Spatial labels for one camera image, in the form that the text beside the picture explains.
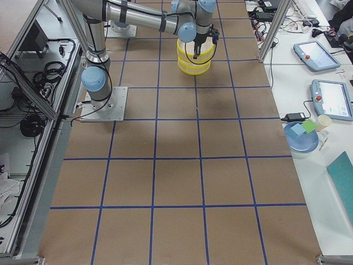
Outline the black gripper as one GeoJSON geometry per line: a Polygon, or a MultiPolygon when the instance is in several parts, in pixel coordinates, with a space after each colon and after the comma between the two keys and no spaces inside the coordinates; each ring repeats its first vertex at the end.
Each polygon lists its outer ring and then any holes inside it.
{"type": "Polygon", "coordinates": [[[213,24],[208,26],[199,26],[196,27],[196,37],[194,39],[194,55],[193,59],[197,60],[201,54],[201,47],[202,44],[206,42],[208,38],[212,40],[213,44],[218,43],[219,39],[219,31],[218,29],[214,28],[213,24]]]}

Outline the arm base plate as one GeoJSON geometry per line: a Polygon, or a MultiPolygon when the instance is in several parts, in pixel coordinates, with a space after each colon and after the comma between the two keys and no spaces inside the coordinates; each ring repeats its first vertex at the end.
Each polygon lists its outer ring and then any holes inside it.
{"type": "Polygon", "coordinates": [[[135,38],[137,32],[137,26],[128,25],[125,28],[118,27],[113,24],[113,27],[107,28],[107,38],[111,39],[129,39],[135,38]]]}
{"type": "Polygon", "coordinates": [[[85,100],[88,100],[89,103],[82,106],[79,120],[82,122],[123,121],[127,94],[128,87],[113,87],[110,99],[105,104],[105,102],[91,101],[89,93],[86,92],[85,100]]]}

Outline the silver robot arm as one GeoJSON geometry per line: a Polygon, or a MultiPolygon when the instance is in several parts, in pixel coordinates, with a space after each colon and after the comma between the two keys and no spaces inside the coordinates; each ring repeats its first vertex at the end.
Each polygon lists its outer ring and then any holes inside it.
{"type": "Polygon", "coordinates": [[[218,30],[212,16],[216,1],[172,1],[170,12],[157,10],[131,1],[72,1],[84,19],[91,65],[105,67],[110,59],[105,38],[134,38],[138,27],[176,35],[180,41],[194,43],[192,63],[197,63],[207,39],[218,42],[218,30]]]}

